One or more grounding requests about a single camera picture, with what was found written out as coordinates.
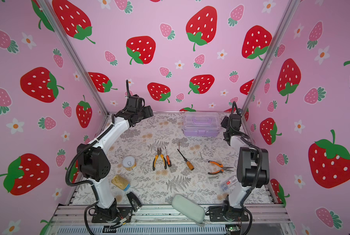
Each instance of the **pliers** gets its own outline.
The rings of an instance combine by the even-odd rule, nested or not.
[[[220,168],[222,168],[221,170],[217,171],[217,172],[208,172],[208,174],[218,174],[218,173],[223,173],[223,171],[228,171],[228,172],[233,172],[232,170],[230,170],[229,168],[234,168],[234,167],[224,167],[222,164],[219,164],[217,162],[214,161],[208,161],[210,163],[216,164],[217,166],[219,166]]]
[[[161,158],[162,158],[162,160],[164,162],[164,168],[167,169],[167,164],[166,164],[166,160],[164,159],[164,156],[162,154],[162,149],[161,148],[157,148],[156,152],[157,152],[157,155],[155,156],[155,159],[153,161],[153,171],[155,171],[155,163],[156,163],[156,161],[157,161],[159,156],[161,156]]]

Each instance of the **plastic storage box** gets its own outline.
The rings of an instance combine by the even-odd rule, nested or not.
[[[184,115],[183,133],[185,136],[216,137],[220,120],[215,112],[187,112]]]

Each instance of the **strawberry print wallpaper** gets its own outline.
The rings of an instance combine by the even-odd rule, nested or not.
[[[0,234],[44,234],[103,121],[37,2],[0,1]]]
[[[296,234],[350,234],[350,0],[301,1],[249,106]]]
[[[114,112],[125,105],[126,79],[130,93],[154,111],[225,111],[233,101],[242,106],[287,4],[52,1],[98,94]]]

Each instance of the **floral tabletop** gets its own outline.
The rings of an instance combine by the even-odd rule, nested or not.
[[[225,115],[228,114],[219,114],[220,119]],[[221,128],[216,138],[186,137],[182,132],[183,116],[183,113],[154,113],[153,117],[142,120],[124,132],[113,144],[107,154],[111,163],[108,181],[118,204],[129,204],[125,194],[130,191],[142,204],[171,204],[176,194],[181,194],[197,204],[220,204],[234,189],[232,186],[230,190],[223,192],[219,186],[236,175],[239,155],[239,152],[223,140],[225,129]],[[189,170],[176,150],[179,142],[180,151],[195,167],[193,171]],[[172,166],[165,170],[159,157],[153,171],[152,164],[158,147],[162,148],[163,155],[166,147]],[[136,160],[137,167],[132,171],[127,171],[122,165],[126,156],[133,156]],[[215,172],[219,168],[208,163],[208,160],[234,167],[233,171],[218,174],[218,179],[208,179],[208,172]],[[126,192],[111,183],[117,174],[130,181],[130,188]],[[74,205],[92,204],[95,200],[88,184],[81,185],[74,197]],[[253,190],[246,203],[270,203],[264,186]]]

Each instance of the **yellow and black pliers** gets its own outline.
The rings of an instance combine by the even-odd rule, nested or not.
[[[214,162],[214,161],[208,161],[210,163],[213,163],[213,164],[216,164],[217,166],[219,166],[220,169],[219,171],[217,172],[208,172],[208,174],[218,174],[218,173],[223,173],[223,171],[228,171],[228,172],[233,172],[232,170],[230,170],[229,168],[234,168],[234,167],[224,167],[222,164],[219,164],[217,162]]]
[[[164,168],[167,169],[167,164],[166,164],[166,160],[164,159],[164,156],[162,154],[162,149],[157,148],[156,152],[157,152],[157,155],[155,156],[154,161],[153,161],[153,171],[155,171],[155,163],[156,163],[159,156],[161,156],[161,158],[164,162]]]

